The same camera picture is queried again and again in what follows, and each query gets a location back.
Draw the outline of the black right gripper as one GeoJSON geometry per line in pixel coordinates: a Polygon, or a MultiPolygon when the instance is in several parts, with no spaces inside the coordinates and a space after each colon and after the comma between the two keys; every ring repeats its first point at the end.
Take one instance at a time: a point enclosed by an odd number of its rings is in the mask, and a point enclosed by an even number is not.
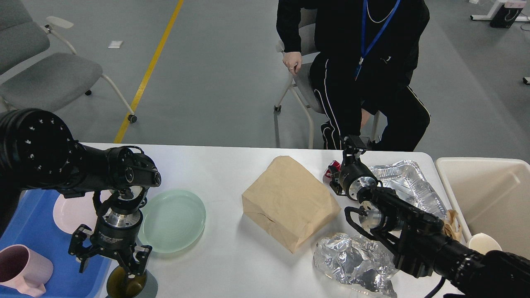
{"type": "Polygon", "coordinates": [[[359,191],[377,185],[378,179],[360,161],[360,156],[367,151],[367,146],[359,136],[348,135],[343,138],[342,148],[342,162],[350,164],[341,167],[337,178],[330,182],[330,187],[336,195],[357,201],[359,191]]]}

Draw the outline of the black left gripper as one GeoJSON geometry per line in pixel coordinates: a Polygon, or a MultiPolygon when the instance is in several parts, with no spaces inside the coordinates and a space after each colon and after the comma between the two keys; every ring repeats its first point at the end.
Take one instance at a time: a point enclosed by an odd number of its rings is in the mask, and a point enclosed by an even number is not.
{"type": "Polygon", "coordinates": [[[94,230],[81,224],[72,234],[69,255],[80,261],[79,273],[84,273],[89,259],[100,255],[129,265],[120,283],[122,288],[144,288],[147,283],[146,265],[152,252],[150,245],[137,245],[137,236],[143,221],[139,208],[130,214],[120,214],[111,207],[96,210],[98,220],[94,230]]]}

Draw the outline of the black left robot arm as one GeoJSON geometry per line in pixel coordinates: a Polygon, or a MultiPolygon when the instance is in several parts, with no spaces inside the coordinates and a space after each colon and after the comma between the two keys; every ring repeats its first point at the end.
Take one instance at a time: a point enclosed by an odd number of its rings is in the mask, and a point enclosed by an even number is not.
{"type": "Polygon", "coordinates": [[[125,276],[146,274],[150,245],[137,245],[148,189],[161,185],[154,161],[139,148],[87,147],[75,140],[54,113],[28,108],[1,113],[1,194],[13,202],[23,190],[53,189],[64,198],[93,193],[95,228],[81,224],[72,234],[68,253],[81,263],[113,259],[125,276]]]}

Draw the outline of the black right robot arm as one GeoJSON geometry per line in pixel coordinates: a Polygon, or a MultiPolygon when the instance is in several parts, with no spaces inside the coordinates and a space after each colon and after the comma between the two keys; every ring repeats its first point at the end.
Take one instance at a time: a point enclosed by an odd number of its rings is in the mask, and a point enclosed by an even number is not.
{"type": "Polygon", "coordinates": [[[399,198],[382,186],[360,160],[367,150],[358,136],[342,141],[340,170],[329,166],[330,186],[337,195],[357,200],[346,207],[346,221],[366,238],[381,242],[393,255],[396,269],[416,278],[441,276],[428,294],[432,297],[450,281],[460,298],[528,298],[529,260],[514,253],[492,250],[482,254],[443,234],[443,221],[399,198]]]}

